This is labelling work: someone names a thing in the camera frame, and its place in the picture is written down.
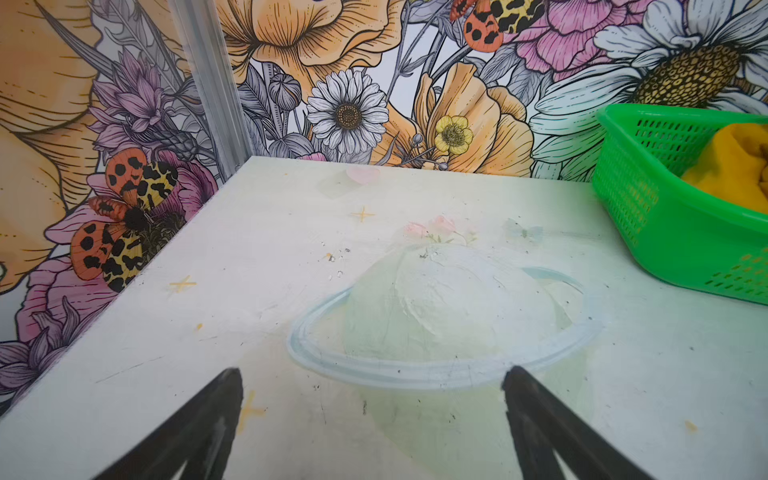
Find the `purple flower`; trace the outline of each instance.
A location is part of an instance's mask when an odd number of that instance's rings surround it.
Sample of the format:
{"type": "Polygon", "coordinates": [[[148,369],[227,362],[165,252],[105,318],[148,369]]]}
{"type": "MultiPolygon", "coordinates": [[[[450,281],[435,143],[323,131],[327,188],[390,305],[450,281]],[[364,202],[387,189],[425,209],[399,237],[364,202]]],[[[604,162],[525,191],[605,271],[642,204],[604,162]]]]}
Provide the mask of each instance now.
{"type": "Polygon", "coordinates": [[[116,94],[120,105],[128,113],[137,117],[131,125],[131,130],[141,133],[150,125],[156,124],[163,116],[163,110],[167,102],[173,99],[164,98],[162,88],[152,88],[150,83],[143,78],[138,79],[138,94],[116,94]]]}
{"type": "Polygon", "coordinates": [[[29,342],[0,343],[0,395],[14,393],[12,404],[23,396],[31,384],[56,363],[67,348],[106,307],[82,317],[67,301],[61,299],[64,321],[54,319],[48,312],[34,313],[33,317],[41,332],[29,342]]]}
{"type": "MultiPolygon", "coordinates": [[[[160,72],[144,59],[136,59],[129,51],[120,54],[120,64],[112,75],[114,83],[94,82],[94,91],[106,108],[90,107],[96,122],[90,129],[99,134],[95,144],[100,150],[113,151],[128,142],[136,143],[136,135],[157,125],[173,101],[160,86],[160,72]]],[[[156,141],[140,142],[155,148],[156,141]]]]}

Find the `white petal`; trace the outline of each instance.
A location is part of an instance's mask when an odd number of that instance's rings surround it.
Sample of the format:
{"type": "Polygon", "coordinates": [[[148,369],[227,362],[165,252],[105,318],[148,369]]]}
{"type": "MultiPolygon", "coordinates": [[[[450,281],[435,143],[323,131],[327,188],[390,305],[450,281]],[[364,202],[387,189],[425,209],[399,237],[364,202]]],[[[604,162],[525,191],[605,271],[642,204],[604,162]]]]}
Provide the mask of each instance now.
{"type": "Polygon", "coordinates": [[[362,90],[362,98],[371,97],[380,91],[379,84],[370,84],[362,90]]]}
{"type": "Polygon", "coordinates": [[[738,14],[742,10],[746,8],[747,5],[749,5],[752,2],[752,0],[733,0],[733,15],[738,14]]]}
{"type": "Polygon", "coordinates": [[[376,107],[365,112],[365,114],[363,114],[363,118],[372,124],[385,124],[387,121],[389,121],[389,112],[386,110],[386,108],[376,107]]]}
{"type": "Polygon", "coordinates": [[[365,128],[367,131],[373,132],[374,134],[383,134],[386,132],[386,128],[384,128],[383,125],[380,124],[372,124],[365,119],[362,120],[362,127],[365,128]]]}
{"type": "Polygon", "coordinates": [[[336,106],[331,104],[325,98],[321,97],[309,97],[306,99],[306,103],[314,111],[336,111],[336,106]]]}
{"type": "Polygon", "coordinates": [[[768,2],[760,2],[732,17],[717,32],[712,43],[746,46],[768,38],[768,2]]]}
{"type": "Polygon", "coordinates": [[[333,72],[332,74],[328,75],[328,77],[326,77],[326,80],[328,81],[328,92],[330,93],[328,100],[335,104],[344,103],[344,92],[342,90],[344,84],[341,80],[339,80],[339,75],[333,72]]]}
{"type": "Polygon", "coordinates": [[[598,158],[600,157],[600,145],[595,145],[583,154],[578,155],[570,159],[566,164],[563,164],[563,169],[560,171],[560,178],[562,180],[577,180],[581,175],[587,172],[590,168],[598,164],[598,158]]]}
{"type": "Polygon", "coordinates": [[[547,162],[538,161],[533,164],[533,178],[546,178],[547,180],[557,180],[560,178],[560,170],[562,170],[562,162],[559,164],[548,164],[547,162]]]}
{"type": "Polygon", "coordinates": [[[682,5],[678,0],[656,0],[645,11],[643,28],[662,45],[674,47],[672,38],[685,36],[682,5]]]}
{"type": "Polygon", "coordinates": [[[594,45],[605,50],[609,58],[634,58],[659,43],[639,25],[610,25],[594,36],[594,45]]]}
{"type": "Polygon", "coordinates": [[[589,68],[585,68],[584,70],[578,72],[575,75],[572,75],[571,77],[568,77],[564,80],[560,80],[557,83],[549,85],[545,90],[544,96],[549,95],[550,93],[552,93],[555,90],[558,90],[559,88],[563,88],[565,85],[581,80],[582,78],[610,74],[611,72],[620,70],[622,68],[625,68],[626,66],[627,66],[626,64],[621,64],[621,63],[618,63],[618,64],[603,63],[603,64],[595,65],[589,68]]]}
{"type": "Polygon", "coordinates": [[[533,150],[535,160],[557,163],[583,154],[605,138],[605,128],[597,125],[589,130],[561,137],[549,137],[533,150]]]}
{"type": "Polygon", "coordinates": [[[358,143],[355,139],[355,135],[350,130],[345,130],[342,135],[342,143],[346,146],[346,151],[353,154],[359,151],[358,143]]]}
{"type": "Polygon", "coordinates": [[[701,43],[701,36],[700,35],[675,35],[672,37],[672,40],[670,41],[672,45],[674,45],[677,48],[683,48],[686,50],[693,50],[701,43]]]}
{"type": "Polygon", "coordinates": [[[362,102],[360,102],[360,110],[365,111],[372,107],[378,107],[380,103],[382,103],[382,100],[384,99],[384,92],[378,91],[375,94],[363,96],[362,102]]]}
{"type": "Polygon", "coordinates": [[[358,89],[358,84],[355,82],[354,78],[350,78],[346,87],[346,97],[354,102],[357,96],[360,95],[360,91],[361,90],[358,89]]]}
{"type": "Polygon", "coordinates": [[[312,96],[331,101],[332,97],[330,90],[328,90],[328,83],[325,81],[318,81],[316,87],[312,89],[312,96]]]}
{"type": "Polygon", "coordinates": [[[537,113],[528,122],[531,130],[537,134],[566,135],[587,130],[598,124],[594,110],[580,111],[571,115],[547,115],[537,113]]]}
{"type": "Polygon", "coordinates": [[[362,140],[365,141],[369,147],[375,147],[378,144],[378,141],[376,141],[376,137],[373,136],[372,132],[367,131],[365,128],[359,128],[357,131],[362,140]]]}
{"type": "Polygon", "coordinates": [[[768,115],[768,105],[752,98],[740,91],[721,91],[714,100],[710,101],[710,107],[721,111],[738,111],[745,114],[768,115]]]}
{"type": "Polygon", "coordinates": [[[688,31],[709,40],[728,21],[732,6],[726,0],[688,0],[688,31]]]}
{"type": "Polygon", "coordinates": [[[746,80],[761,88],[768,88],[768,42],[750,49],[742,56],[744,77],[746,80]]]}
{"type": "Polygon", "coordinates": [[[341,143],[341,129],[338,128],[332,131],[331,135],[329,135],[323,143],[327,145],[328,148],[338,148],[339,143],[341,143]]]}
{"type": "Polygon", "coordinates": [[[582,78],[563,85],[536,103],[536,111],[550,115],[568,115],[579,111],[593,111],[602,105],[614,103],[628,88],[641,79],[634,68],[624,67],[603,75],[582,78]]]}
{"type": "Polygon", "coordinates": [[[312,127],[312,132],[320,138],[325,138],[330,135],[333,128],[337,128],[335,121],[323,120],[312,127]]]}
{"type": "Polygon", "coordinates": [[[632,61],[632,66],[634,68],[653,68],[669,58],[669,56],[670,52],[666,48],[654,48],[653,50],[644,51],[639,54],[637,58],[632,61]]]}

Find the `floral mural wall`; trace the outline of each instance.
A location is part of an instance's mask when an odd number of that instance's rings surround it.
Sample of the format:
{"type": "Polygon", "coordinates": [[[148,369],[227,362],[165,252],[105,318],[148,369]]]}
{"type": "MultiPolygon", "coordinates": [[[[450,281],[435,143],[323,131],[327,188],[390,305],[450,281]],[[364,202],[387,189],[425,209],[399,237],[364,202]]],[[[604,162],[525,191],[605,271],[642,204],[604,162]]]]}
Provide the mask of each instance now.
{"type": "Polygon", "coordinates": [[[0,414],[223,179],[165,0],[7,0],[0,414]]]}
{"type": "Polygon", "coordinates": [[[254,150],[589,181],[616,103],[768,114],[766,0],[216,0],[254,150]]]}

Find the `pink flower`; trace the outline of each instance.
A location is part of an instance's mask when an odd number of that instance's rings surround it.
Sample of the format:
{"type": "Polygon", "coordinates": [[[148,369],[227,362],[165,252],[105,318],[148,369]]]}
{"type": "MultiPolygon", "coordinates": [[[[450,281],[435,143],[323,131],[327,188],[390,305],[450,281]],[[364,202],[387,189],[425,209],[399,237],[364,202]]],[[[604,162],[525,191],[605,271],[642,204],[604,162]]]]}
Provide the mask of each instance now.
{"type": "Polygon", "coordinates": [[[18,339],[28,342],[40,335],[41,328],[35,317],[46,310],[53,319],[64,323],[67,319],[64,297],[78,315],[85,317],[104,309],[117,295],[101,276],[93,280],[78,278],[69,257],[46,260],[29,274],[29,290],[22,309],[16,313],[18,339]]]}
{"type": "Polygon", "coordinates": [[[429,234],[427,227],[415,222],[408,223],[408,225],[403,228],[403,231],[407,236],[416,238],[424,238],[429,234]]]}
{"type": "Polygon", "coordinates": [[[549,0],[548,15],[505,43],[517,44],[529,70],[554,72],[560,81],[599,63],[611,61],[592,39],[609,25],[633,25],[653,0],[549,0]]]}
{"type": "Polygon", "coordinates": [[[449,220],[442,215],[430,222],[429,226],[433,232],[439,235],[448,235],[456,231],[456,225],[453,223],[453,220],[449,220]]]}
{"type": "MultiPolygon", "coordinates": [[[[151,254],[156,253],[181,226],[192,220],[218,189],[213,175],[197,161],[179,161],[176,154],[170,151],[158,152],[157,156],[159,160],[176,167],[178,180],[168,198],[149,212],[156,228],[162,229],[157,235],[158,244],[149,246],[151,254]]],[[[103,173],[90,175],[88,185],[97,195],[119,199],[107,186],[103,173]]],[[[93,220],[113,222],[108,217],[98,215],[85,203],[75,208],[62,221],[49,227],[45,236],[52,242],[69,244],[83,223],[93,220]]],[[[67,313],[61,299],[65,296],[77,313],[86,317],[104,308],[117,293],[107,286],[102,276],[93,280],[79,278],[74,272],[69,256],[46,260],[29,274],[29,290],[22,308],[16,313],[19,340],[28,342],[40,334],[40,326],[35,320],[36,314],[48,311],[55,320],[64,322],[67,313]]]]}
{"type": "Polygon", "coordinates": [[[304,155],[302,157],[299,157],[301,160],[312,160],[312,161],[328,161],[325,155],[321,154],[320,152],[315,152],[314,154],[304,155]]]}

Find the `pink flower sticker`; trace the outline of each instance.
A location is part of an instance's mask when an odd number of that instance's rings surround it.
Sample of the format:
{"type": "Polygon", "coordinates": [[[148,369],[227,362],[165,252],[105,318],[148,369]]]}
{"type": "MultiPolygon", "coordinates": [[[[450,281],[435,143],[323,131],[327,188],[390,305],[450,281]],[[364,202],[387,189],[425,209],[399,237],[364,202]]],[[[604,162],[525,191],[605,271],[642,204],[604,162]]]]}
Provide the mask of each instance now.
{"type": "Polygon", "coordinates": [[[432,231],[439,235],[448,235],[456,231],[456,225],[453,223],[453,220],[449,220],[443,215],[437,216],[430,222],[430,227],[432,227],[432,231]]]}
{"type": "Polygon", "coordinates": [[[427,227],[415,222],[408,223],[403,231],[405,231],[407,236],[415,238],[424,238],[429,234],[427,227]]]}

